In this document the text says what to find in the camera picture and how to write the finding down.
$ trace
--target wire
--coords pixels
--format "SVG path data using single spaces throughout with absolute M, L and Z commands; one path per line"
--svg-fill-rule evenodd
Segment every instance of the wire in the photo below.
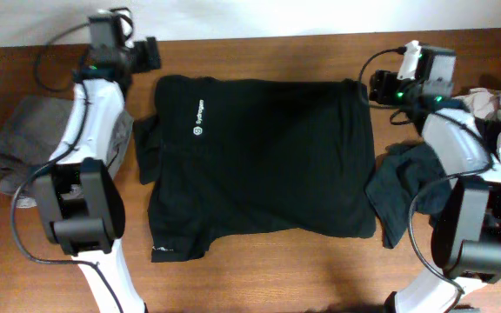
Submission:
M 43 83 L 42 80 L 40 79 L 40 76 L 38 73 L 38 68 L 40 67 L 40 63 L 42 62 L 42 55 L 50 48 L 50 46 L 53 43 L 55 43 L 57 40 L 65 37 L 65 36 L 68 36 L 69 34 L 74 33 L 75 31 L 83 29 L 84 27 L 86 27 L 88 25 L 89 25 L 89 23 L 82 23 L 82 24 L 79 24 L 77 26 L 69 28 L 68 30 L 62 32 L 61 34 L 56 35 L 55 37 L 48 40 L 48 42 L 43 46 L 43 48 L 40 51 L 38 51 L 38 53 L 36 54 L 36 59 L 34 60 L 34 66 L 33 66 L 34 81 L 36 82 L 36 84 L 38 86 L 40 86 L 44 90 L 51 91 L 51 92 L 63 92 L 63 91 L 69 90 L 74 85 L 74 82 L 71 80 L 69 82 L 69 84 L 67 84 L 66 86 L 64 86 L 62 88 L 50 87 L 50 86 L 46 85 L 45 83 Z
M 487 158 L 487 162 L 486 162 L 486 165 L 483 166 L 481 169 L 478 169 L 478 170 L 469 170 L 469 171 L 465 171 L 465 172 L 460 172 L 460 173 L 455 173 L 455 174 L 450 174 L 448 176 L 444 176 L 444 177 L 441 177 L 437 180 L 434 180 L 430 183 L 427 183 L 414 197 L 413 197 L 413 200 L 411 201 L 411 205 L 409 207 L 409 211 L 408 211 L 408 219 L 407 219 L 407 229 L 408 229 L 408 233 L 409 233 L 409 238 L 411 240 L 411 246 L 413 248 L 413 250 L 415 251 L 415 254 L 417 255 L 418 259 L 421 261 L 421 263 L 425 266 L 425 268 L 430 272 L 432 273 L 433 275 L 435 275 L 436 277 L 440 278 L 441 280 L 453 285 L 457 292 L 456 292 L 456 296 L 455 296 L 455 299 L 454 299 L 454 302 L 451 304 L 451 306 L 446 310 L 446 312 L 450 312 L 451 310 L 453 310 L 453 308 L 456 307 L 456 305 L 458 305 L 459 301 L 461 300 L 461 297 L 465 294 L 465 291 L 463 289 L 463 287 L 461 287 L 460 284 L 454 282 L 452 279 L 442 275 L 438 270 L 436 270 L 428 261 L 426 261 L 426 259 L 424 258 L 422 252 L 420 251 L 418 245 L 417 245 L 417 241 L 415 240 L 415 233 L 414 233 L 414 230 L 413 230 L 413 214 L 415 213 L 416 211 L 416 208 L 417 208 L 417 202 L 418 202 L 418 199 L 422 198 L 423 196 L 425 196 L 432 188 L 434 188 L 436 185 L 440 184 L 440 183 L 444 183 L 444 182 L 448 182 L 450 181 L 451 179 L 455 179 L 455 178 L 460 178 L 461 176 L 472 176 L 472 175 L 476 175 L 476 174 L 480 174 L 480 173 L 484 173 L 486 172 L 487 170 L 490 170 L 492 167 L 493 167 L 493 164 L 494 164 L 494 161 L 492 159 L 492 154 L 489 152 L 489 150 L 486 148 L 486 145 L 483 141 L 483 139 L 478 136 L 474 131 L 472 131 L 467 125 L 463 124 L 463 123 L 460 123 L 458 121 L 456 121 L 455 119 L 451 118 L 451 117 L 448 117 L 444 114 L 441 114 L 441 113 L 438 113 L 438 112 L 433 112 L 433 111 L 429 111 L 429 110 L 425 110 L 425 109 L 420 109 L 420 108 L 414 108 L 414 107 L 411 107 L 411 106 L 396 106 L 396 105 L 384 105 L 384 106 L 380 106 L 380 105 L 374 105 L 374 104 L 370 104 L 368 99 L 365 99 L 363 97 L 363 94 L 360 92 L 361 91 L 361 85 L 362 85 L 362 78 L 363 78 L 363 73 L 364 73 L 364 70 L 366 69 L 366 66 L 376 57 L 378 56 L 381 56 L 385 53 L 390 53 L 390 52 L 397 52 L 397 53 L 400 53 L 400 54 L 403 54 L 404 50 L 403 50 L 404 47 L 400 47 L 400 48 L 396 48 L 396 49 L 388 49 L 388 50 L 382 50 L 380 52 L 378 52 L 377 54 L 373 55 L 372 57 L 370 57 L 366 63 L 363 65 L 363 68 L 361 69 L 361 71 L 359 72 L 359 76 L 358 76 L 358 88 L 357 88 L 357 93 L 358 93 L 358 97 L 359 97 L 359 100 L 361 102 L 361 104 L 365 105 L 365 106 L 368 106 L 369 108 L 373 108 L 373 109 L 377 109 L 377 110 L 394 110 L 394 109 L 397 109 L 396 112 L 394 112 L 391 117 L 390 117 L 390 122 L 391 124 L 394 124 L 394 125 L 399 125 L 399 124 L 407 124 L 407 123 L 410 123 L 412 121 L 403 121 L 403 122 L 393 122 L 393 118 L 395 118 L 399 113 L 402 113 L 402 112 L 405 112 L 405 111 L 412 111 L 412 112 L 419 112 L 419 113 L 425 113 L 425 114 L 432 114 L 434 116 L 437 116 L 439 118 L 443 118 L 444 120 L 450 122 L 450 123 L 454 123 L 455 125 L 457 125 L 461 130 L 467 132 L 469 134 L 469 136 L 471 136 L 473 139 L 475 139 L 475 141 L 477 141 L 477 143 L 480 145 L 480 147 L 484 150 L 484 152 L 486 153 L 486 158 Z M 418 87 L 422 82 L 415 82 L 415 83 L 412 83 L 411 86 L 408 85 L 405 87 L 405 90 L 406 90 L 406 94 L 405 96 L 408 97 L 409 96 L 409 92 L 410 91 L 415 91 L 416 88 L 415 87 Z M 413 96 L 415 99 L 419 99 L 419 96 L 418 96 L 418 93 L 415 94 Z
M 64 36 L 70 34 L 73 31 L 80 30 L 80 29 L 82 29 L 86 25 L 88 25 L 88 24 L 82 24 L 82 25 L 78 25 L 76 27 L 73 27 L 71 29 L 68 29 L 64 33 L 59 34 L 59 35 L 53 37 L 51 40 L 49 40 L 48 44 L 52 44 L 56 40 L 58 40 L 58 39 L 60 39 L 60 38 L 62 38 Z M 47 50 L 47 47 L 48 47 L 48 45 L 46 44 L 46 46 L 43 48 L 43 50 Z M 88 55 L 88 49 L 81 56 L 81 58 L 79 60 L 79 67 L 82 67 L 84 65 L 84 62 L 85 62 L 85 59 L 86 59 L 87 55 Z M 39 82 L 39 79 L 37 77 L 37 66 L 39 65 L 39 57 L 40 56 L 41 56 L 41 53 L 38 54 L 37 60 L 34 63 L 34 78 L 35 78 L 35 80 L 37 80 L 37 83 L 40 84 L 40 86 L 42 86 L 43 88 L 45 88 L 45 89 L 47 89 L 49 91 L 54 91 L 55 89 L 49 88 L 49 87 L 45 86 L 43 83 Z M 83 113 L 83 119 L 82 119 L 82 122 L 80 124 L 78 133 L 77 133 L 75 139 L 73 140 L 73 142 L 69 145 L 69 148 L 67 148 L 67 150 L 64 153 L 62 153 L 61 155 L 59 155 L 59 156 L 51 159 L 50 161 L 48 161 L 46 163 L 44 163 L 39 169 L 37 169 L 36 171 L 34 171 L 30 176 L 28 176 L 28 178 L 26 178 L 26 180 L 24 182 L 22 182 L 19 185 L 19 187 L 15 191 L 15 194 L 12 197 L 11 205 L 10 205 L 10 227 L 11 227 L 11 233 L 12 233 L 13 239 L 15 241 L 15 244 L 17 245 L 17 247 L 20 250 L 20 252 L 27 259 L 29 259 L 30 261 L 32 261 L 34 263 L 47 264 L 47 265 L 71 264 L 71 265 L 85 265 L 85 266 L 91 267 L 98 274 L 98 276 L 102 280 L 102 283 L 104 283 L 105 287 L 110 292 L 111 297 L 113 297 L 113 300 L 115 301 L 119 312 L 123 313 L 123 308 L 121 306 L 121 303 L 119 302 L 119 299 L 117 298 L 116 293 L 111 288 L 110 284 L 108 283 L 107 279 L 104 276 L 104 273 L 102 273 L 102 271 L 98 268 L 98 264 L 97 263 L 92 263 L 92 262 L 87 262 L 87 261 L 81 261 L 81 260 L 48 260 L 48 259 L 42 259 L 42 258 L 33 256 L 26 249 L 26 247 L 24 246 L 24 244 L 21 241 L 20 236 L 18 234 L 18 230 L 17 230 L 17 221 L 16 221 L 17 202 L 18 202 L 18 199 L 21 196 L 21 194 L 24 192 L 24 189 L 26 188 L 26 186 L 28 186 L 31 183 L 33 183 L 36 180 L 36 178 L 38 178 L 40 176 L 41 173 L 45 172 L 47 169 L 49 169 L 52 166 L 54 166 L 55 164 L 57 164 L 57 162 L 63 160 L 66 156 L 68 156 L 75 149 L 75 147 L 77 146 L 77 144 L 80 141 L 80 138 L 81 138 L 81 136 L 82 136 L 82 134 L 84 132 L 84 125 L 86 124 L 86 120 L 88 118 L 88 111 L 89 111 L 89 106 L 90 106 L 90 98 L 89 98 L 89 95 L 88 95 L 88 90 L 86 89 L 86 85 L 84 84 L 84 81 L 80 81 L 79 84 L 82 86 L 83 92 L 84 92 L 84 113 Z

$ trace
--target wooden table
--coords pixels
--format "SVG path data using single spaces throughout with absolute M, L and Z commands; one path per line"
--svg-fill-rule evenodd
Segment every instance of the wooden table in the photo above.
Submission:
M 472 86 L 501 89 L 501 29 L 185 41 L 160 43 L 164 68 L 134 77 L 127 107 L 136 118 L 152 114 L 157 79 L 174 73 L 280 81 L 356 78 L 370 55 L 411 39 L 456 50 L 456 93 Z M 44 81 L 66 83 L 82 49 L 52 49 L 42 68 Z M 32 79 L 36 52 L 32 47 L 0 49 L 0 127 L 23 96 L 47 95 Z M 397 70 L 400 60 L 400 56 L 380 57 L 366 77 L 376 69 Z M 390 126 L 388 117 L 389 112 L 372 111 L 377 155 L 391 143 L 418 138 L 410 126 Z M 304 230 L 228 236 L 216 240 L 200 260 L 150 263 L 146 209 L 152 186 L 138 182 L 133 148 L 131 143 L 115 181 L 127 211 L 125 257 L 150 312 L 298 312 L 334 303 L 346 307 L 379 304 L 422 269 L 406 236 L 394 250 L 382 248 L 379 227 L 367 240 L 329 238 Z M 0 195 L 0 312 L 97 311 L 78 267 L 37 265 L 20 255 L 10 235 L 9 202 Z M 57 246 L 45 240 L 35 209 L 20 210 L 18 224 L 36 255 L 63 257 Z M 426 216 L 415 216 L 415 226 L 423 251 L 430 253 L 432 230 Z M 463 303 L 484 312 L 501 312 L 501 282 L 468 296 Z

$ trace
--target folded gray cloth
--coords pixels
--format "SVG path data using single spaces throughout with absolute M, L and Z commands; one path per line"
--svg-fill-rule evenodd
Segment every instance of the folded gray cloth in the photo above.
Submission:
M 0 192 L 12 195 L 28 175 L 47 162 L 69 120 L 71 100 L 27 96 L 0 131 Z M 115 176 L 130 139 L 133 118 L 124 111 L 118 118 L 108 148 L 108 168 Z M 18 207 L 36 205 L 28 187 Z

